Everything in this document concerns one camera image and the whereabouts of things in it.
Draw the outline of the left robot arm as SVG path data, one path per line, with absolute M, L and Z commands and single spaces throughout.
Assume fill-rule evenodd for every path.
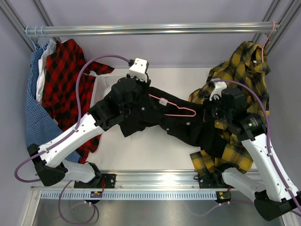
M 91 188 L 99 186 L 102 175 L 94 163 L 70 162 L 66 157 L 88 140 L 128 119 L 148 96 L 150 83 L 148 75 L 127 74 L 112 85 L 103 100 L 92 106 L 75 125 L 45 144 L 30 145 L 27 150 L 42 184 L 53 186 L 62 180 L 72 180 Z

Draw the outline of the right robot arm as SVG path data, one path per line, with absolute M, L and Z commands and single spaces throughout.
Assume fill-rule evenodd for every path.
M 219 82 L 205 99 L 205 119 L 227 123 L 243 147 L 251 155 L 262 183 L 249 178 L 236 167 L 226 165 L 213 175 L 218 187 L 230 185 L 247 196 L 258 213 L 274 220 L 301 205 L 301 192 L 291 181 L 272 147 L 267 121 L 246 110 L 246 97 L 238 88 L 228 88 Z

